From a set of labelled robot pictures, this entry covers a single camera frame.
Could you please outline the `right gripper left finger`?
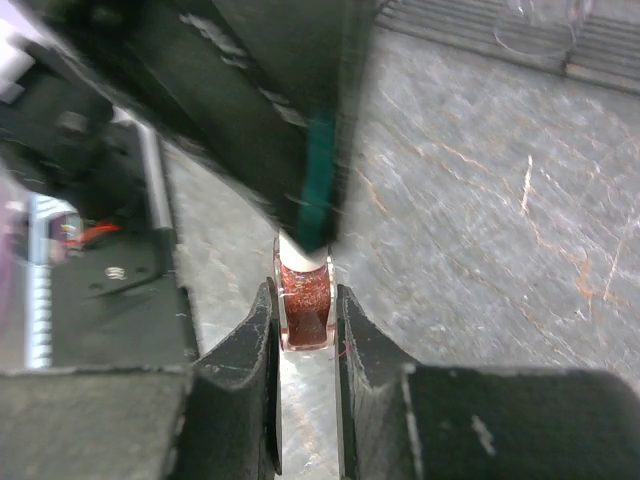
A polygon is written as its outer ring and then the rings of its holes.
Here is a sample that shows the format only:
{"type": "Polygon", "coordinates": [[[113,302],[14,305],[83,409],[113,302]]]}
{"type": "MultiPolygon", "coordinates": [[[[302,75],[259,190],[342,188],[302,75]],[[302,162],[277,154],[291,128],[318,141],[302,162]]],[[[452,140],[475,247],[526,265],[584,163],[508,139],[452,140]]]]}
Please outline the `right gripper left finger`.
{"type": "Polygon", "coordinates": [[[194,475],[282,472],[278,313],[268,279],[247,318],[195,364],[194,475]]]}

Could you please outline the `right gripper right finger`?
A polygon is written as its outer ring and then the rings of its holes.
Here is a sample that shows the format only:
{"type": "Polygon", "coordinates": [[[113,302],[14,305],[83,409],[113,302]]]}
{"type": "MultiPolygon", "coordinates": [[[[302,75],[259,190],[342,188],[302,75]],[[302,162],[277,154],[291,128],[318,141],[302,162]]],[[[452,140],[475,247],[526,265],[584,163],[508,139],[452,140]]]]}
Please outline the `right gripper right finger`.
{"type": "Polygon", "coordinates": [[[336,298],[336,401],[343,479],[422,479],[409,380],[417,360],[366,316],[353,290],[336,298]]]}

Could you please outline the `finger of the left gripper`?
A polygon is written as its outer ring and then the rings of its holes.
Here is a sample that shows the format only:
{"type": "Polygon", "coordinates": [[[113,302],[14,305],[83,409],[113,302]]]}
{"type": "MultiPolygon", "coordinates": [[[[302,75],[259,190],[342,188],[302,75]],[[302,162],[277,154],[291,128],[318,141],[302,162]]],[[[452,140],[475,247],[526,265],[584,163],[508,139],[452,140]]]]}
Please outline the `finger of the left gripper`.
{"type": "Polygon", "coordinates": [[[373,1],[38,1],[95,85],[202,155],[304,251],[334,242],[373,1]]]}

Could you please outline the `glitter nail polish bottle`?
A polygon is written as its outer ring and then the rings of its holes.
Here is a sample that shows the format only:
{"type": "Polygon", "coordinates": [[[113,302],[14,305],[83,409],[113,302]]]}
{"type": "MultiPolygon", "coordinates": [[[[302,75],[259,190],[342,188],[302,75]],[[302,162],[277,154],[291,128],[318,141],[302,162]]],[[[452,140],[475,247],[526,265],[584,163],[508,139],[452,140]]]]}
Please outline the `glitter nail polish bottle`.
{"type": "Polygon", "coordinates": [[[336,279],[333,258],[318,270],[284,267],[274,240],[273,264],[279,306],[280,343],[285,351],[313,351],[334,344],[336,279]]]}

